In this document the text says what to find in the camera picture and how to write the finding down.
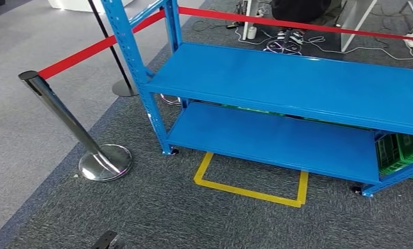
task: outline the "shelf upright post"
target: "shelf upright post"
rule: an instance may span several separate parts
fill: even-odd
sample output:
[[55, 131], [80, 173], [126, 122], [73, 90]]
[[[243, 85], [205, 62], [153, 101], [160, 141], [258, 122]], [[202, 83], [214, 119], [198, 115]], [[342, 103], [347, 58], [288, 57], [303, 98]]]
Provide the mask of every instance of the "shelf upright post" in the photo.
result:
[[392, 185], [395, 185], [399, 182], [402, 182], [412, 176], [413, 176], [413, 163], [411, 165], [404, 167], [401, 170], [398, 170], [390, 175], [385, 176], [384, 178], [381, 179], [381, 183], [379, 184], [365, 185], [362, 188], [362, 195], [367, 196], [367, 197], [372, 197], [374, 193], [382, 189], [388, 188]]
[[130, 74], [136, 83], [140, 98], [158, 137], [162, 151], [164, 154], [172, 155], [174, 153], [173, 148], [166, 141], [166, 130], [159, 114], [154, 94], [145, 87], [148, 81], [147, 69], [140, 56], [135, 37], [133, 36], [132, 26], [125, 13], [124, 6], [121, 0], [102, 0], [101, 2], [106, 10], [107, 19], [113, 29], [124, 59], [127, 62]]
[[[165, 5], [161, 7], [165, 11], [165, 24], [168, 34], [168, 43], [171, 47], [171, 52], [174, 53], [182, 44], [182, 31], [179, 19], [179, 8], [177, 0], [168, 0]], [[186, 108], [189, 104], [189, 99], [177, 98], [178, 101], [172, 102], [165, 99], [165, 96], [161, 94], [162, 99], [171, 105], [181, 105], [182, 108]]]

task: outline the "floor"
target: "floor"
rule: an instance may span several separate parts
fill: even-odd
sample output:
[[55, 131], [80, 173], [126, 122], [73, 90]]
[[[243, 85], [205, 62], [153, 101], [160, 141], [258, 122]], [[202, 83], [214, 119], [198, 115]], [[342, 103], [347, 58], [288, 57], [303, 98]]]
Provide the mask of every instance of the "floor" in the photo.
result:
[[[203, 1], [180, 2], [198, 7]], [[22, 5], [13, 9], [17, 2]], [[135, 0], [127, 11], [134, 15], [152, 2]], [[77, 142], [17, 75], [40, 70], [102, 38], [92, 13], [53, 9], [46, 0], [0, 6], [0, 228]], [[137, 41], [149, 63], [167, 43], [164, 21], [139, 32]], [[106, 50], [51, 78], [49, 84], [90, 128], [116, 100], [111, 87], [120, 79]]]

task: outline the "green plastic crate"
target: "green plastic crate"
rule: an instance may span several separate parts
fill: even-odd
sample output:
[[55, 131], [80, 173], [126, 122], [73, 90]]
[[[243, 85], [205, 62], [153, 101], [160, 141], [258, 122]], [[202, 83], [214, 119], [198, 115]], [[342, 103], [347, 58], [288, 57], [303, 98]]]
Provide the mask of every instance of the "green plastic crate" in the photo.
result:
[[349, 127], [349, 128], [362, 129], [362, 130], [369, 130], [368, 128], [365, 128], [365, 127], [351, 126], [351, 125], [348, 125], [348, 124], [322, 121], [322, 120], [319, 120], [319, 119], [316, 119], [316, 118], [304, 118], [304, 120], [313, 121], [313, 122], [319, 122], [319, 123], [326, 123], [326, 124], [335, 125], [335, 126]]
[[396, 171], [406, 165], [400, 161], [398, 152], [397, 138], [395, 134], [384, 136], [376, 143], [379, 169], [382, 174]]
[[376, 146], [381, 174], [389, 175], [413, 163], [413, 136], [411, 135], [387, 135]]
[[407, 163], [413, 163], [413, 135], [397, 134], [400, 159]]
[[251, 112], [257, 112], [257, 113], [266, 113], [266, 114], [271, 114], [271, 115], [281, 116], [281, 117], [285, 116], [284, 114], [281, 114], [281, 113], [267, 112], [267, 111], [265, 111], [265, 110], [255, 110], [255, 109], [244, 108], [244, 107], [235, 106], [235, 105], [222, 105], [222, 106], [223, 106], [223, 107], [228, 107], [228, 108], [249, 110], [249, 111], [251, 111]]

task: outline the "electrical cable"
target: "electrical cable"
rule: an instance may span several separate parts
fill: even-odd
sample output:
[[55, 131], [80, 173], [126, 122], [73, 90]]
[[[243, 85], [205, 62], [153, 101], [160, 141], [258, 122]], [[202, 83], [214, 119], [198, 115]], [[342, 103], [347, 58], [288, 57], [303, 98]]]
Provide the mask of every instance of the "electrical cable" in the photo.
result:
[[[386, 20], [386, 18], [382, 18], [382, 28], [379, 29], [379, 32], [381, 32], [381, 31], [383, 31], [383, 30], [392, 31], [391, 28], [389, 28], [389, 27], [387, 27], [387, 26], [385, 25], [385, 20]], [[378, 42], [378, 43], [383, 44], [383, 48], [385, 48], [385, 49], [386, 49], [386, 48], [389, 48], [389, 44], [386, 43], [386, 42], [384, 42], [384, 41], [382, 41], [382, 40], [380, 40], [379, 38], [374, 37], [374, 40], [375, 40], [376, 42]]]
[[325, 42], [325, 37], [323, 37], [323, 36], [315, 36], [315, 37], [312, 37], [312, 38], [304, 41], [304, 43], [312, 44], [312, 45], [316, 46], [316, 47], [319, 48], [319, 50], [321, 50], [322, 52], [348, 54], [348, 53], [354, 52], [354, 51], [356, 51], [356, 50], [358, 50], [358, 49], [381, 50], [381, 51], [383, 51], [384, 53], [386, 53], [387, 55], [389, 55], [391, 58], [393, 58], [393, 59], [395, 59], [395, 60], [398, 60], [398, 61], [413, 60], [413, 48], [408, 47], [407, 44], [405, 44], [405, 45], [406, 45], [406, 47], [409, 49], [409, 53], [411, 54], [412, 58], [397, 58], [397, 57], [393, 56], [392, 54], [388, 53], [388, 52], [387, 52], [386, 50], [384, 50], [383, 48], [356, 47], [356, 48], [351, 49], [351, 50], [346, 51], [346, 52], [325, 50], [325, 49], [321, 48], [319, 45], [316, 44], [316, 43], [323, 43], [323, 42]]
[[272, 38], [276, 38], [276, 36], [271, 36], [271, 35], [267, 34], [264, 30], [261, 30], [261, 32], [263, 32], [268, 38], [264, 39], [260, 43], [252, 43], [250, 41], [242, 40], [243, 36], [238, 32], [238, 27], [235, 29], [235, 34], [238, 35], [238, 41], [241, 42], [241, 43], [249, 43], [249, 44], [252, 44], [252, 45], [261, 45], [261, 44], [265, 43], [266, 41], [268, 41]]
[[[207, 26], [205, 26], [205, 27], [203, 27], [203, 28], [201, 28], [201, 29], [196, 29], [195, 26], [196, 26], [197, 24], [199, 24], [199, 23], [207, 24]], [[195, 21], [195, 22], [192, 24], [192, 27], [191, 27], [191, 28], [192, 28], [192, 30], [194, 30], [194, 31], [196, 31], [196, 32], [202, 32], [202, 31], [205, 31], [205, 30], [207, 30], [207, 29], [213, 30], [213, 29], [215, 29], [215, 28], [217, 28], [217, 27], [226, 27], [226, 26], [227, 26], [227, 21], [226, 21], [226, 20], [224, 20], [224, 24], [222, 24], [222, 25], [210, 23], [210, 22], [207, 22], [207, 21], [204, 21], [204, 20], [198, 20], [198, 21]]]
[[266, 8], [266, 4], [262, 4], [258, 11], [261, 11], [263, 15], [270, 14], [270, 9]]
[[376, 4], [376, 5], [380, 5], [381, 14], [376, 14], [376, 13], [371, 11], [370, 12], [371, 15], [375, 15], [375, 16], [378, 16], [378, 17], [403, 17], [403, 16], [408, 16], [407, 14], [402, 14], [402, 13], [399, 13], [399, 12], [395, 12], [395, 13], [392, 13], [392, 14], [386, 14], [383, 10], [382, 4]]

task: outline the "stanchion post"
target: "stanchion post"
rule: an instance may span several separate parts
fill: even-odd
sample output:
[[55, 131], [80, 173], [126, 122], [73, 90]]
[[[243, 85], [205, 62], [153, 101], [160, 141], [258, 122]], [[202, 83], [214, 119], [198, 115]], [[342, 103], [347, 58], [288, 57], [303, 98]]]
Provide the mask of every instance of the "stanchion post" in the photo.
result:
[[19, 74], [19, 78], [86, 148], [87, 153], [78, 165], [84, 177], [93, 181], [107, 182], [127, 173], [132, 165], [132, 155], [129, 150], [115, 144], [99, 147], [38, 72], [26, 71]]
[[[96, 10], [93, 0], [88, 0], [88, 2], [90, 5], [90, 8], [92, 9], [93, 14], [95, 15], [96, 21], [98, 22], [98, 25], [101, 28], [101, 31], [103, 32], [104, 37], [105, 38], [109, 37], [106, 27], [104, 27], [103, 21], [101, 20], [101, 17], [99, 16], [98, 11]], [[116, 54], [115, 48], [113, 46], [110, 46], [110, 51], [113, 54], [113, 57], [116, 61], [116, 64], [118, 65], [119, 71], [121, 71], [122, 78], [123, 78], [123, 80], [120, 80], [113, 85], [111, 89], [112, 92], [121, 97], [132, 97], [132, 96], [138, 95], [138, 91], [130, 83], [127, 77], [127, 74], [125, 73], [125, 70], [122, 67], [121, 61], [119, 60], [119, 57]]]

